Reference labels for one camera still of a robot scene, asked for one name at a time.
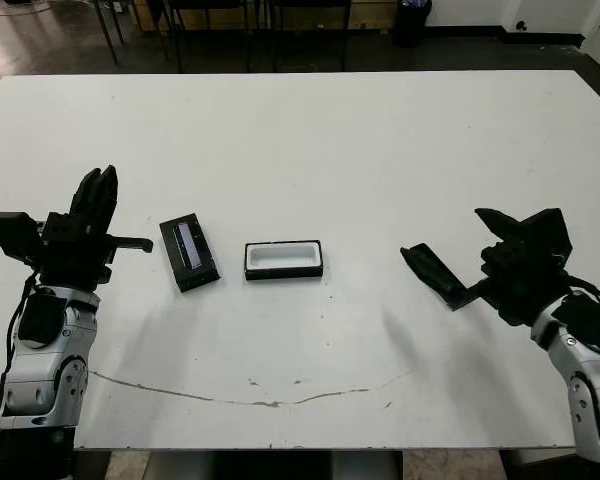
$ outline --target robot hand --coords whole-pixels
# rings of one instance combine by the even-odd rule
[[[153,248],[150,240],[107,235],[117,191],[109,166],[84,177],[68,214],[52,212],[42,223],[22,212],[0,213],[2,250],[33,269],[7,332],[0,479],[69,476],[97,330],[100,299],[93,292],[109,281],[105,264],[117,248]]]
[[[570,276],[572,247],[559,209],[524,221],[476,210],[503,241],[482,251],[487,278],[465,288],[425,244],[401,249],[414,273],[456,310],[482,297],[509,325],[531,327],[568,387],[579,456],[600,464],[600,291]]]

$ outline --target black box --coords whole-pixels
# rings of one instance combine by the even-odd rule
[[[160,230],[181,292],[220,278],[195,213],[161,223]]]

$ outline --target black cable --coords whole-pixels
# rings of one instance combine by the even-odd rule
[[[29,297],[31,289],[36,284],[36,277],[38,276],[38,269],[35,269],[33,273],[24,281],[24,288],[22,289],[22,296],[20,297],[20,303],[16,307],[16,311],[13,312],[11,320],[9,320],[9,327],[7,328],[7,366],[0,375],[0,405],[2,404],[2,396],[4,395],[4,382],[7,378],[7,372],[11,369],[11,360],[13,360],[14,347],[12,342],[13,338],[13,327],[15,326],[16,320],[22,314],[24,305]]]
[[[568,278],[569,278],[569,284],[572,287],[582,288],[583,290],[586,290],[591,295],[596,297],[596,299],[600,303],[600,290],[598,289],[598,287],[596,287],[594,284],[589,283],[585,280],[582,280],[581,278],[578,278],[578,277],[569,275]]]

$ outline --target trash can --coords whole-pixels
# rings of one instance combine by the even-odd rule
[[[431,13],[431,0],[398,0],[393,43],[399,47],[413,47],[424,34],[424,24]]]

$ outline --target cable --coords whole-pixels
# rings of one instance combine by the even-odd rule
[[[29,293],[31,289],[36,284],[36,277],[38,276],[38,269],[36,268],[33,273],[24,281],[24,288],[22,289],[22,296],[20,297],[20,302],[16,307],[16,311],[13,312],[11,316],[11,320],[9,320],[9,328],[7,328],[7,366],[0,375],[0,405],[2,404],[2,397],[4,395],[4,382],[7,378],[7,372],[11,368],[11,360],[13,360],[14,347],[12,344],[13,339],[13,327],[15,326],[17,318],[22,314],[24,310],[24,304],[29,298]]]

